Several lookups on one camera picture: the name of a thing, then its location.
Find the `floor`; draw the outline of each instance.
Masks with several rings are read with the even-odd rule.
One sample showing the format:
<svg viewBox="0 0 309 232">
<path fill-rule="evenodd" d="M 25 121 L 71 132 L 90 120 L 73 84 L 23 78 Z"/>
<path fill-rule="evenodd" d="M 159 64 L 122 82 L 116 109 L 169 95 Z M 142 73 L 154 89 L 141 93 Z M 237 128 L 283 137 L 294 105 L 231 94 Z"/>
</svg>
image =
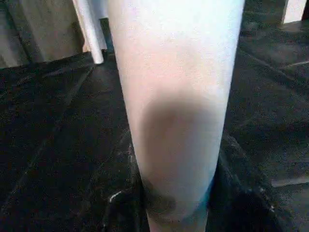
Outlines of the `floor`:
<svg viewBox="0 0 309 232">
<path fill-rule="evenodd" d="M 301 231 L 309 230 L 308 45 L 309 21 L 242 34 L 226 116 Z"/>
</svg>

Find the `white object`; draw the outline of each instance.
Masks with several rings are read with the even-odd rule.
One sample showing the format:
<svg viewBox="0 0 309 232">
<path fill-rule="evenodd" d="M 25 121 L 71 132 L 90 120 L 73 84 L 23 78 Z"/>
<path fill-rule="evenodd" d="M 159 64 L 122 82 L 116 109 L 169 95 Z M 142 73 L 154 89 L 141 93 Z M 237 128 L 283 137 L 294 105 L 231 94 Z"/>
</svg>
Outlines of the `white object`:
<svg viewBox="0 0 309 232">
<path fill-rule="evenodd" d="M 206 204 L 243 4 L 244 0 L 109 0 L 137 162 L 148 198 L 159 206 L 147 208 L 152 232 L 172 231 L 162 222 L 181 221 Z M 181 225 L 176 231 L 204 231 L 206 210 L 195 221 L 195 227 Z"/>
<path fill-rule="evenodd" d="M 283 23 L 301 21 L 307 0 L 287 0 L 283 15 Z"/>
<path fill-rule="evenodd" d="M 99 18 L 93 8 L 91 0 L 73 0 L 73 4 L 85 38 L 95 64 L 103 63 L 102 49 L 106 49 L 106 42 L 100 26 Z"/>
</svg>

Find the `wrinkled black plastic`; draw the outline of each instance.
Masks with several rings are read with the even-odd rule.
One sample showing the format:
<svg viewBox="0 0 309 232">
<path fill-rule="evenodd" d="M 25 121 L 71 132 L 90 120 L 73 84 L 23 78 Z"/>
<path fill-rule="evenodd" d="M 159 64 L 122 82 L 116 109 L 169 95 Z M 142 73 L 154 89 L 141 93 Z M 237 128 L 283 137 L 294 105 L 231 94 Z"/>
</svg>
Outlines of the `wrinkled black plastic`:
<svg viewBox="0 0 309 232">
<path fill-rule="evenodd" d="M 104 56 L 99 66 L 83 54 L 0 71 L 1 231 L 147 231 L 116 62 Z M 208 228 L 296 231 L 228 135 Z"/>
</svg>

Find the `white pole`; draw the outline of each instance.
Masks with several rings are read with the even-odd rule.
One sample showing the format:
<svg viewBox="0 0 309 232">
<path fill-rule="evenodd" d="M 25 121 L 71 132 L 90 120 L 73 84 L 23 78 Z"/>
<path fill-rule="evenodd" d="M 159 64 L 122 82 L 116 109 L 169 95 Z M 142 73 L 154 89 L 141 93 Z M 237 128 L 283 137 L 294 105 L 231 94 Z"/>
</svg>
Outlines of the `white pole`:
<svg viewBox="0 0 309 232">
<path fill-rule="evenodd" d="M 283 23 L 301 21 L 307 0 L 287 0 L 285 4 Z"/>
<path fill-rule="evenodd" d="M 244 0 L 109 0 L 151 232 L 205 230 Z"/>
<path fill-rule="evenodd" d="M 77 13 L 82 18 L 80 23 L 83 23 L 84 31 L 87 37 L 87 41 L 89 43 L 91 55 L 95 64 L 103 63 L 103 55 L 100 48 L 100 36 L 98 35 L 97 30 L 97 18 L 93 15 L 91 10 L 91 6 L 88 0 L 76 0 L 76 4 L 74 4 Z"/>
</svg>

